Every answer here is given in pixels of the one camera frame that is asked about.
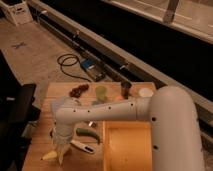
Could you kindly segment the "translucent covered gripper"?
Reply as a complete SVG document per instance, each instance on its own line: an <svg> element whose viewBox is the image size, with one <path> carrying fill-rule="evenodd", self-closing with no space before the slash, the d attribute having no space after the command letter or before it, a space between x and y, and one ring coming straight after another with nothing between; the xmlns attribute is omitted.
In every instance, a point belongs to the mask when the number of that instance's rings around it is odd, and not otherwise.
<svg viewBox="0 0 213 171"><path fill-rule="evenodd" d="M52 132L54 150L57 153L58 162L63 164L64 155L70 150L71 136L59 135L56 132Z"/></svg>

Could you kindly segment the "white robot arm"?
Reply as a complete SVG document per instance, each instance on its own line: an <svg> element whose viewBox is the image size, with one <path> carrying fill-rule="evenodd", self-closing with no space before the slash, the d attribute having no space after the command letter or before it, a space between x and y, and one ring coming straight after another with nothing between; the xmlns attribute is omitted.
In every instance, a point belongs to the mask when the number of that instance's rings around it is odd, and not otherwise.
<svg viewBox="0 0 213 171"><path fill-rule="evenodd" d="M67 144L83 121L148 121L151 124L153 171L205 171L198 114L191 96L164 86L150 97L83 106L62 97L51 104L53 141Z"/></svg>

